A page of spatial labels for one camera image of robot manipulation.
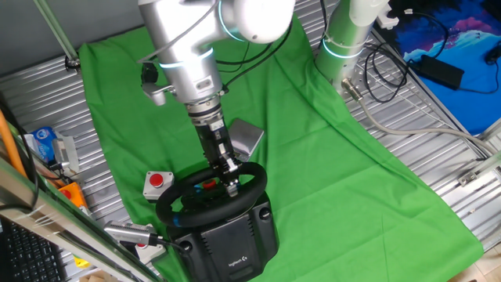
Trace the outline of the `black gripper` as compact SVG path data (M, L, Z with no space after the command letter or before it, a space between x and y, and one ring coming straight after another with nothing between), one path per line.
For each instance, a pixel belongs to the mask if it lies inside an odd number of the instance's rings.
M240 163L232 154L232 144L224 121L196 125L196 132L208 164L223 172L226 191L230 197L238 194Z

